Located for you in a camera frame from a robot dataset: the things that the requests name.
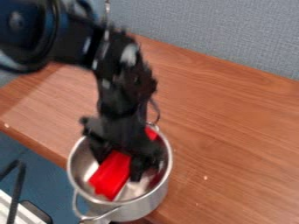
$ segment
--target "pot handle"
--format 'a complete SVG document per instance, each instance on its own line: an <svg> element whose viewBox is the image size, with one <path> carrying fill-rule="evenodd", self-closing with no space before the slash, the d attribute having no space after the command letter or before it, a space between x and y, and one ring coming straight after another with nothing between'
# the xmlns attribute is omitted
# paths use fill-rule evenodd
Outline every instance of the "pot handle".
<svg viewBox="0 0 299 224"><path fill-rule="evenodd" d="M77 215L77 217L80 218L81 221L97 221L100 219L104 219L107 216L109 216L115 211L119 210L120 206L115 207L112 210L104 212L101 215L99 216L87 216L84 215L79 208L77 208L77 200L79 200L79 193L77 191L73 191L73 197L72 197L72 210L73 213Z"/></svg>

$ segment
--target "stainless steel pot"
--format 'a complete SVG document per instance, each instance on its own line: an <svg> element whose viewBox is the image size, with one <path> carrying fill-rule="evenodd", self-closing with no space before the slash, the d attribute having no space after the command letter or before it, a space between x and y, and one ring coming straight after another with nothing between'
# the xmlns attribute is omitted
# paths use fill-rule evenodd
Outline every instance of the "stainless steel pot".
<svg viewBox="0 0 299 224"><path fill-rule="evenodd" d="M88 139L83 137L75 144L68 160L68 177L73 186L72 209L84 222L109 223L111 221L133 221L147 216L164 200L168 189L168 178L173 166L172 148L163 133L153 129L164 148L159 172L147 172L140 183L128 182L113 201L93 193L88 179L97 169L97 161L89 151ZM77 197L88 203L88 214L77 209Z"/></svg>

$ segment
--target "wall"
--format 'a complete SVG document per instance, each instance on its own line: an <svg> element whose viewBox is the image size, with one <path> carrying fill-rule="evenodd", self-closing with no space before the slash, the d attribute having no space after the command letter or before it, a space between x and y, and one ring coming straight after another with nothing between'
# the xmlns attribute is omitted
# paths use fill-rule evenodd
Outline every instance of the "wall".
<svg viewBox="0 0 299 224"><path fill-rule="evenodd" d="M103 11L104 0L93 0ZM297 0L111 0L131 31L299 79Z"/></svg>

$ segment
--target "robotic arm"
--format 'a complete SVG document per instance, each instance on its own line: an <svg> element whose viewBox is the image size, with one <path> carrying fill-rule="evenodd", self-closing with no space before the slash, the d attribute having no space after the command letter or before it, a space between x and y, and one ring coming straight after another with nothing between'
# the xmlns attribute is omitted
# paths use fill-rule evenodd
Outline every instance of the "robotic arm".
<svg viewBox="0 0 299 224"><path fill-rule="evenodd" d="M0 50L20 74L43 69L51 61L89 69L97 82L99 117L83 117L83 135L99 163L111 149L132 157L131 180L139 181L149 167L159 166L160 145L145 134L145 111L156 80L144 63L136 41L124 31L95 21L83 0L85 17L60 0L0 0Z"/></svg>

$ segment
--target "wooden table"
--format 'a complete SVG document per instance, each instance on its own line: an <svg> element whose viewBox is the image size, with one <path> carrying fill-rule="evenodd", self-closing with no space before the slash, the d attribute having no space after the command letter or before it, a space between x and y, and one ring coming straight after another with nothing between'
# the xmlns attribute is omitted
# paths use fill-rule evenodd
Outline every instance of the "wooden table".
<svg viewBox="0 0 299 224"><path fill-rule="evenodd" d="M137 37L173 147L165 224L299 223L299 82ZM96 113L89 72L51 65L0 90L0 130L59 166Z"/></svg>

